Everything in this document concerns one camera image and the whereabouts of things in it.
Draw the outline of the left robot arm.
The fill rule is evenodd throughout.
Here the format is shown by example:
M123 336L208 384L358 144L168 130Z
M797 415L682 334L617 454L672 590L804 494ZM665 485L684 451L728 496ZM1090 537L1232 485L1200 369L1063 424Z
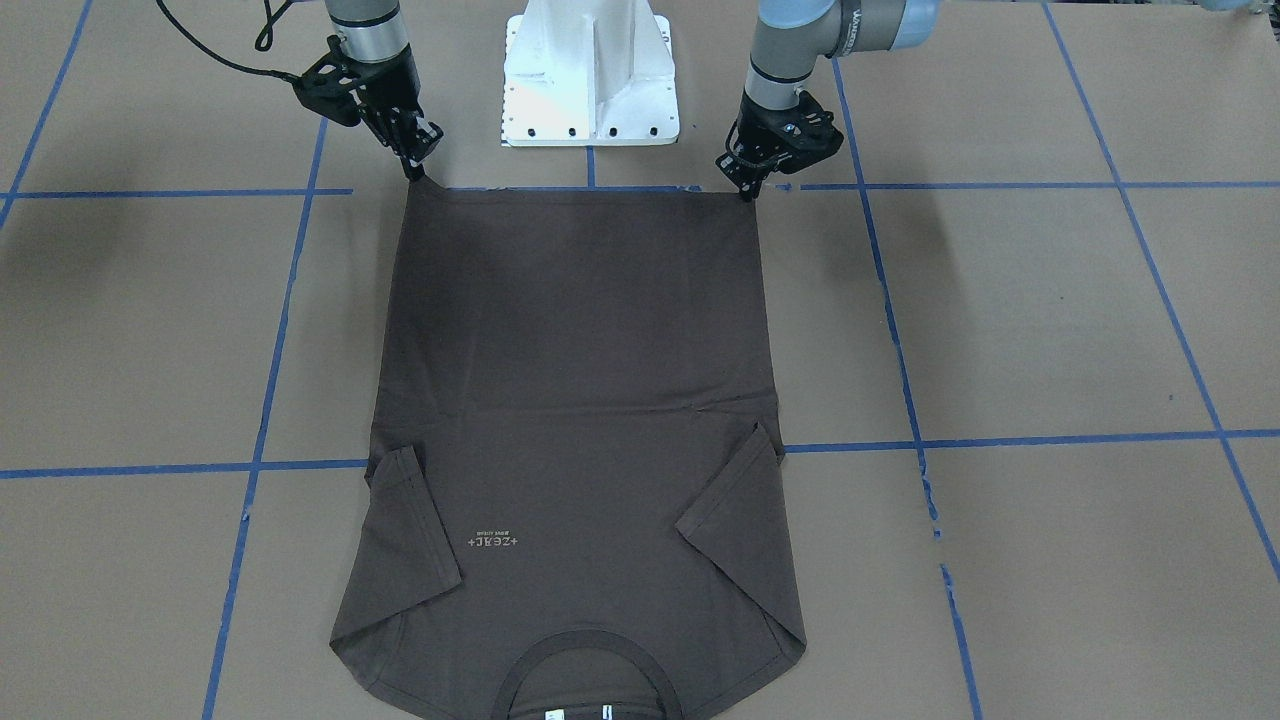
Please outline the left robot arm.
M808 91L820 59L918 47L938 1L760 1L739 114L716 164L745 202L774 173L796 174L844 145L835 115Z

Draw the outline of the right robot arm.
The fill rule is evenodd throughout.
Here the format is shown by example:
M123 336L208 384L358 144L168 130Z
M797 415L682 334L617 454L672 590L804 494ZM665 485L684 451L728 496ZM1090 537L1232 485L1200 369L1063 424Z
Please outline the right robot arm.
M420 102L421 82L398 1L326 1L357 122L399 159L408 182L443 140Z

